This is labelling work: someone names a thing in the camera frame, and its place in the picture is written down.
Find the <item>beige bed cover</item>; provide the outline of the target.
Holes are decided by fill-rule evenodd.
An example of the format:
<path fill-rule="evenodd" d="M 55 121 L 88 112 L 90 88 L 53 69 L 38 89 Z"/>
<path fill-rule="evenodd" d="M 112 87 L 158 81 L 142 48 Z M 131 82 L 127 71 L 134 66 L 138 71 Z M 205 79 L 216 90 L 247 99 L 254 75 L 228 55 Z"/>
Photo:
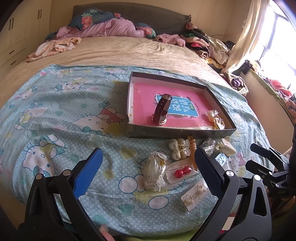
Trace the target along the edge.
<path fill-rule="evenodd" d="M 196 76 L 228 87 L 229 84 L 203 59 L 188 48 L 146 38 L 92 37 L 82 39 L 75 49 L 27 63 L 22 61 L 1 77 L 1 105 L 48 65 L 140 66 Z"/>

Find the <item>pink fuzzy garment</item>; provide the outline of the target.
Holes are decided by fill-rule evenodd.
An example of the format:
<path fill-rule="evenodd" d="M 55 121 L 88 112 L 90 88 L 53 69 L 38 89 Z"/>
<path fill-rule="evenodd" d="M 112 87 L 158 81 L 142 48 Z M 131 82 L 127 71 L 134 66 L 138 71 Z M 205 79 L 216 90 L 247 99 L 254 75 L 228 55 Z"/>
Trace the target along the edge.
<path fill-rule="evenodd" d="M 186 42 L 178 34 L 169 35 L 169 34 L 160 34 L 157 35 L 154 39 L 157 42 L 172 44 L 179 47 L 185 47 Z"/>

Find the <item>small clear jewelry bag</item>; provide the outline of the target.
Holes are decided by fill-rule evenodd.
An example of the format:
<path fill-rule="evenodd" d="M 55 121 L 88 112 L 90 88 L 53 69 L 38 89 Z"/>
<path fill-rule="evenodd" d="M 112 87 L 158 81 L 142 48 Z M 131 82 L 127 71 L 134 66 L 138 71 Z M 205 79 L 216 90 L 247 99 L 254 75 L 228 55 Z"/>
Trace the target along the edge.
<path fill-rule="evenodd" d="M 216 150 L 217 142 L 212 138 L 207 138 L 200 147 L 204 150 L 207 156 L 216 156 L 218 151 Z"/>

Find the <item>Hello Kitty blue sheet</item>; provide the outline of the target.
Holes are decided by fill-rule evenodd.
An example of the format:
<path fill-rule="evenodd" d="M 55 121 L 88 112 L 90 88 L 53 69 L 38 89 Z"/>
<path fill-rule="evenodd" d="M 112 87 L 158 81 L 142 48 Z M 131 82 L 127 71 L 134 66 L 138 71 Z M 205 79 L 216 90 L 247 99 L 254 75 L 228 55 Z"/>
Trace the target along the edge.
<path fill-rule="evenodd" d="M 188 177 L 160 193 L 143 186 L 149 154 L 170 154 L 167 140 L 129 138 L 126 102 L 132 72 L 177 78 L 208 87 L 236 125 L 231 144 L 235 157 L 225 165 L 250 177 L 248 160 L 273 165 L 250 150 L 252 143 L 269 146 L 265 131 L 246 99 L 205 78 L 157 69 L 119 66 L 51 65 L 10 94 L 1 105 L 1 181 L 26 203 L 34 177 L 59 175 L 86 159 L 95 149 L 103 163 L 80 202 L 96 225 L 116 235 L 172 236 L 198 229 L 217 199 L 207 195 L 187 212 L 180 198 L 202 177 Z"/>

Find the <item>grey cardboard box tray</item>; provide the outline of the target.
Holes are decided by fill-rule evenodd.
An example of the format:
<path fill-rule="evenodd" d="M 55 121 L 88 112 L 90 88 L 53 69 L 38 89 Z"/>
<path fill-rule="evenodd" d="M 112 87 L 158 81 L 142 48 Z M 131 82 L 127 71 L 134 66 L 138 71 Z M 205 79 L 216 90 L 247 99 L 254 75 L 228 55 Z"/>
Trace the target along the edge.
<path fill-rule="evenodd" d="M 236 131 L 205 85 L 140 72 L 130 75 L 127 117 L 133 138 L 223 138 Z"/>

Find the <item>pearl earrings white card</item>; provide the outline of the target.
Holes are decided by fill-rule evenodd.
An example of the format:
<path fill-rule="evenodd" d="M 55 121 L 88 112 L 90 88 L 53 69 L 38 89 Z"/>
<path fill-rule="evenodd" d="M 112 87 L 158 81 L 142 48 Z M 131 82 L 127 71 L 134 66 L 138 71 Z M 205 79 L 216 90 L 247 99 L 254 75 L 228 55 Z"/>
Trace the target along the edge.
<path fill-rule="evenodd" d="M 183 196 L 181 196 L 181 202 L 185 209 L 190 212 L 210 193 L 208 186 L 205 183 L 196 184 Z"/>

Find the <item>small blue box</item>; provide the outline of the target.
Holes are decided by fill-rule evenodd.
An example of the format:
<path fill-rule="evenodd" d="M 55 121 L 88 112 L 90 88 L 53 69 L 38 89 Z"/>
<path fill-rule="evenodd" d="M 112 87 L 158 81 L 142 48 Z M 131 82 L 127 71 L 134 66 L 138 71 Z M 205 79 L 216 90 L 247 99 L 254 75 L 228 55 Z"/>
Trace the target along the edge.
<path fill-rule="evenodd" d="M 221 167 L 227 162 L 228 157 L 224 153 L 219 153 L 216 157 L 215 160 L 220 164 Z"/>

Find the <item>floral dark blue pillow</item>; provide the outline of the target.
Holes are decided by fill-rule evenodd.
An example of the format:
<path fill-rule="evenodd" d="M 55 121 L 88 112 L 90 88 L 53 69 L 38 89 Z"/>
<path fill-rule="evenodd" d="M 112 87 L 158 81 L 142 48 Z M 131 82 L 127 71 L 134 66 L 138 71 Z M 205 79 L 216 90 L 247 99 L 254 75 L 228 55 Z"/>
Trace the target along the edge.
<path fill-rule="evenodd" d="M 97 8 L 89 8 L 89 9 L 84 10 L 80 14 L 74 16 L 74 18 L 69 23 L 68 27 L 74 27 L 74 28 L 78 28 L 79 30 L 85 30 L 86 28 L 92 27 L 95 24 L 102 23 L 107 20 L 111 20 L 112 18 L 119 19 L 119 18 L 124 18 L 124 17 L 119 13 L 102 11 Z M 152 33 L 150 35 L 147 35 L 147 37 L 145 37 L 145 38 L 154 39 L 155 37 L 156 37 L 156 32 L 152 28 Z"/>

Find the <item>pink book blue label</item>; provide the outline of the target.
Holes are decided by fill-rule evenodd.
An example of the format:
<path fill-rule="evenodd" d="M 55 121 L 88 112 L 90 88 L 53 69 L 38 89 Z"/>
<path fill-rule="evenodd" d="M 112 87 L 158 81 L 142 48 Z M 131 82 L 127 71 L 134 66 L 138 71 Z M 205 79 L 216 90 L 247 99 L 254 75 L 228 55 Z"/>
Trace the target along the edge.
<path fill-rule="evenodd" d="M 169 87 L 149 83 L 135 82 L 132 88 L 132 104 L 130 118 L 132 123 L 141 126 L 156 126 L 152 115 L 163 94 L 172 96 L 164 127 L 169 128 L 214 128 L 214 124 L 206 116 L 213 109 L 204 96 L 204 91 L 195 88 L 185 89 L 183 86 Z"/>

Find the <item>purple crumpled quilt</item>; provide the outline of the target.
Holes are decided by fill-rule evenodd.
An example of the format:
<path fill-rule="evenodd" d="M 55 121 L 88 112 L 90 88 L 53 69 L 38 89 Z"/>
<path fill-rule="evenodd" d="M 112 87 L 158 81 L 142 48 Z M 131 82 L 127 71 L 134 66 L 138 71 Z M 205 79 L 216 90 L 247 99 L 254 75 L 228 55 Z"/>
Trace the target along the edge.
<path fill-rule="evenodd" d="M 65 38 L 87 37 L 134 37 L 145 38 L 152 33 L 152 28 L 145 24 L 135 25 L 132 21 L 124 18 L 112 18 L 102 23 L 93 25 L 85 30 L 74 27 L 62 27 L 57 32 L 49 34 L 45 41 Z"/>

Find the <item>red bead earrings card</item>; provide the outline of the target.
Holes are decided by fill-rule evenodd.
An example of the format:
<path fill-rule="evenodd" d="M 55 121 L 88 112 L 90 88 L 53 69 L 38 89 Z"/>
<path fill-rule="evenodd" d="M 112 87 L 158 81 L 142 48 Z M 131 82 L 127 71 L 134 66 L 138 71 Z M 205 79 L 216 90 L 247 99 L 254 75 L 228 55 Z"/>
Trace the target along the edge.
<path fill-rule="evenodd" d="M 169 184 L 183 181 L 186 178 L 196 175 L 198 172 L 193 165 L 173 163 L 168 165 L 165 171 L 165 177 Z"/>

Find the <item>white clear hair claw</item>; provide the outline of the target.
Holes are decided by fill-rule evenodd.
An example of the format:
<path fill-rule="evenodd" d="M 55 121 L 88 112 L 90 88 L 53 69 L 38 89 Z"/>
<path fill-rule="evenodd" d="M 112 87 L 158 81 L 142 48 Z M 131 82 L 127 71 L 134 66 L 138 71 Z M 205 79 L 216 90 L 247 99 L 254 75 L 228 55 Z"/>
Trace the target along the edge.
<path fill-rule="evenodd" d="M 188 139 L 178 138 L 169 141 L 169 149 L 172 151 L 171 158 L 175 161 L 183 160 L 191 155 Z"/>

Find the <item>cream curtain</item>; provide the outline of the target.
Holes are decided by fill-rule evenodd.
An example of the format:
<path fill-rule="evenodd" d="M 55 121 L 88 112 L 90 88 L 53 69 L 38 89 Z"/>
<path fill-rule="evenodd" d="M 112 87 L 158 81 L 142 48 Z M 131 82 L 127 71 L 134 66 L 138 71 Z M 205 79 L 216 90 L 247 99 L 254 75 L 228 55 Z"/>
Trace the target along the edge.
<path fill-rule="evenodd" d="M 260 32 L 263 28 L 264 17 L 269 6 L 267 0 L 251 1 L 242 33 L 230 51 L 225 68 L 222 73 L 236 70 L 255 49 Z"/>

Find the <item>peach crumpled garment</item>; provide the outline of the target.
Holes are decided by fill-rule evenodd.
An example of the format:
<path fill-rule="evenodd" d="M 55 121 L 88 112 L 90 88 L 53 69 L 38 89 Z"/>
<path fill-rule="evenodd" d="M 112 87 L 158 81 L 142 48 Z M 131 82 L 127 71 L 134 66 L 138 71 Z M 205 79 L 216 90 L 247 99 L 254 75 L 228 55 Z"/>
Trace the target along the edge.
<path fill-rule="evenodd" d="M 65 38 L 60 40 L 51 40 L 41 44 L 34 53 L 29 54 L 26 62 L 33 62 L 39 59 L 53 56 L 62 52 L 75 49 L 75 46 L 81 42 L 81 38 Z"/>

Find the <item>pile of clothes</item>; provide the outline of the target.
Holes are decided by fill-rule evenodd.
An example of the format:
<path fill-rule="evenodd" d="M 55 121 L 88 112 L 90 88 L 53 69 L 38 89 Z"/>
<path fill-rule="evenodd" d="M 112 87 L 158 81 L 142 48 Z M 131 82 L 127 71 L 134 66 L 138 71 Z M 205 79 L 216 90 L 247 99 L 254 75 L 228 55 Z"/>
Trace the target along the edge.
<path fill-rule="evenodd" d="M 185 41 L 187 48 L 205 60 L 218 73 L 226 67 L 230 51 L 235 45 L 232 41 L 223 42 L 208 36 L 192 22 L 186 23 L 185 32 L 181 38 Z"/>

